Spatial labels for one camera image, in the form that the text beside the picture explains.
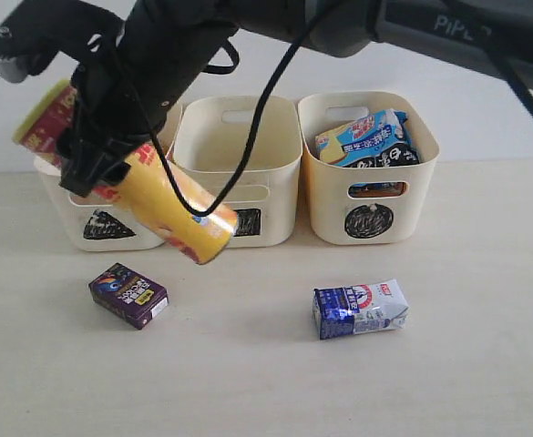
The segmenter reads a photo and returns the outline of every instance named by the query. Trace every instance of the potato chip can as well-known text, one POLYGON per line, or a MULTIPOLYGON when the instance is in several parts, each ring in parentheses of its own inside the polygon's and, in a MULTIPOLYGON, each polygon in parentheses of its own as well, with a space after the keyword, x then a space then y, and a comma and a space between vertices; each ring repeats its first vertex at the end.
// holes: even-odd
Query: potato chip can
MULTIPOLYGON (((71 126, 76 95, 69 81, 56 84, 27 116, 13 141, 61 169, 63 163, 56 154, 56 143, 71 126)), ((132 153, 126 162, 130 171, 120 184, 98 186, 93 192, 132 213, 139 223, 197 264, 207 264, 228 246, 238 226, 234 210, 220 205, 204 218, 190 214, 179 202, 157 150, 149 143, 132 153)), ((215 197, 172 162, 169 165, 189 204, 198 210, 207 209, 215 197)))

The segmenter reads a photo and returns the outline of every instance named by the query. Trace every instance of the storage bin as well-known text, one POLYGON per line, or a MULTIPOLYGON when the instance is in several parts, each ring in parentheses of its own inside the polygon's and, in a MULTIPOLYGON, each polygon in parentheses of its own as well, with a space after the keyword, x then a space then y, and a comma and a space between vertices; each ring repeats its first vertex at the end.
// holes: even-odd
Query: storage bin
MULTIPOLYGON (((183 106, 174 106, 159 134, 166 153, 175 139, 182 114, 183 106)), ((81 198, 61 188, 58 168, 41 158, 36 158, 34 164, 67 236, 79 249, 88 252, 144 250, 164 243, 157 234, 140 225, 132 214, 114 207, 99 196, 81 198)))
POLYGON ((304 182, 317 236, 336 245, 395 243, 411 237, 440 154, 434 136, 412 105, 385 92, 342 92, 306 97, 299 102, 298 112, 304 139, 304 182), (373 114, 390 108, 407 113, 405 127, 419 152, 419 165, 339 168, 318 159, 315 137, 362 115, 360 111, 356 117, 348 117, 345 113, 350 109, 373 114), (358 184, 392 182, 403 183, 403 194, 382 198, 350 195, 350 187, 358 184))
MULTIPOLYGON (((257 97, 209 97, 190 104, 173 148, 173 161, 217 196, 238 166, 257 97)), ((224 203, 240 223, 229 248, 269 247, 294 230, 302 158, 295 104, 271 97, 250 163, 224 203)))

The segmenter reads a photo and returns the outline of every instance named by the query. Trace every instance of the black chalkboard label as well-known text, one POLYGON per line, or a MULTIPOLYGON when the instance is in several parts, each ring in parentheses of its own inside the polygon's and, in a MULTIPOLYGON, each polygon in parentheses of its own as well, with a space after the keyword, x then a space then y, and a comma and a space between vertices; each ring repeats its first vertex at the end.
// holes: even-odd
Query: black chalkboard label
POLYGON ((384 205, 364 205, 345 219, 345 232, 354 239, 374 239, 394 224, 394 212, 384 205))
POLYGON ((235 237, 255 237, 261 234, 261 209, 237 209, 238 230, 235 237))
POLYGON ((128 239, 136 235, 132 229, 101 209, 94 211, 84 227, 84 239, 128 239))

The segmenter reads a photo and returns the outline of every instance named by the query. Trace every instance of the purple snack box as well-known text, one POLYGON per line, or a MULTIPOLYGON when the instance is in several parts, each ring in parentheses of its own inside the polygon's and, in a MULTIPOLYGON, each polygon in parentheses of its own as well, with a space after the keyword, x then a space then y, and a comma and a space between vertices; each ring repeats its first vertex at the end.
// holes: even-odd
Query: purple snack box
POLYGON ((169 305, 164 287, 118 263, 88 286, 95 303, 138 330, 142 330, 169 305))

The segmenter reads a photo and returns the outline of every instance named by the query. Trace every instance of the robotic arm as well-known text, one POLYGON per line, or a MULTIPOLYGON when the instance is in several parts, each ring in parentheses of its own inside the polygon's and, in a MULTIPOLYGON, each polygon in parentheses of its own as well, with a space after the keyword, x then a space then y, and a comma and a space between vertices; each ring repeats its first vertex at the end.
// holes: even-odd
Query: robotic arm
MULTIPOLYGON (((114 185, 126 176, 122 162, 149 140, 141 110, 160 131, 167 112, 231 36, 244 29, 291 42, 333 3, 137 0, 125 21, 80 0, 23 0, 0 25, 0 76, 11 83, 37 76, 60 51, 78 61, 72 84, 83 108, 74 120, 79 140, 62 141, 58 150, 67 161, 62 187, 85 197, 97 183, 114 185)), ((482 35, 503 43, 503 55, 533 89, 533 0, 464 5, 478 17, 482 35)), ((443 0, 343 0, 302 46, 348 57, 371 41, 388 43, 498 76, 471 29, 443 0)))

